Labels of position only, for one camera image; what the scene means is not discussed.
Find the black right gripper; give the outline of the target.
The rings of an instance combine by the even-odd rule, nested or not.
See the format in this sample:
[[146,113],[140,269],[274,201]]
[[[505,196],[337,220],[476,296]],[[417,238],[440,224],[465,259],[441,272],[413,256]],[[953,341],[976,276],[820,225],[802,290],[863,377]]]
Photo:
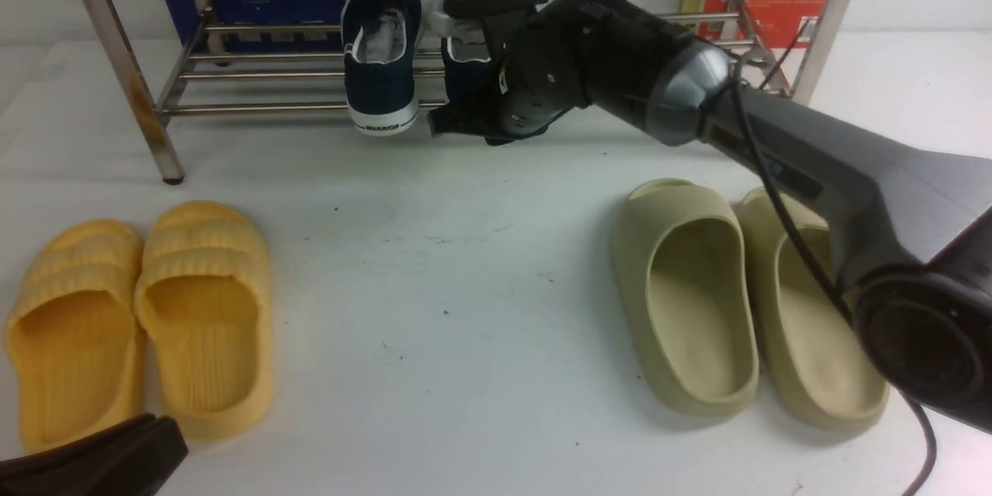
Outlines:
[[649,94],[667,67],[667,23],[628,0],[553,0],[508,47],[497,75],[499,101],[466,97],[433,108],[434,136],[504,146],[591,106],[644,129]]

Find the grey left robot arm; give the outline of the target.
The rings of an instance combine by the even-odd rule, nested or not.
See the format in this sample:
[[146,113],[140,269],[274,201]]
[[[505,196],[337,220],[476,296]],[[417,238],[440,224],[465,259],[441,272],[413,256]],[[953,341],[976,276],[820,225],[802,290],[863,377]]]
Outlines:
[[1,463],[3,495],[155,495],[188,456],[171,417],[149,412]]

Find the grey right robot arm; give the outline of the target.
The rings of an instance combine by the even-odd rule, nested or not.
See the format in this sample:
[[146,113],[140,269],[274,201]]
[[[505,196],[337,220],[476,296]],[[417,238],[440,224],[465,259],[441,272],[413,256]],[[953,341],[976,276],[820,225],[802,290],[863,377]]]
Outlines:
[[780,403],[863,432],[890,389],[990,430],[990,161],[907,146],[748,86],[734,58],[627,0],[437,0],[486,48],[433,135],[492,146],[595,106],[761,179],[738,206],[689,181],[624,200],[611,262],[642,375],[685,414],[741,411],[764,359]]

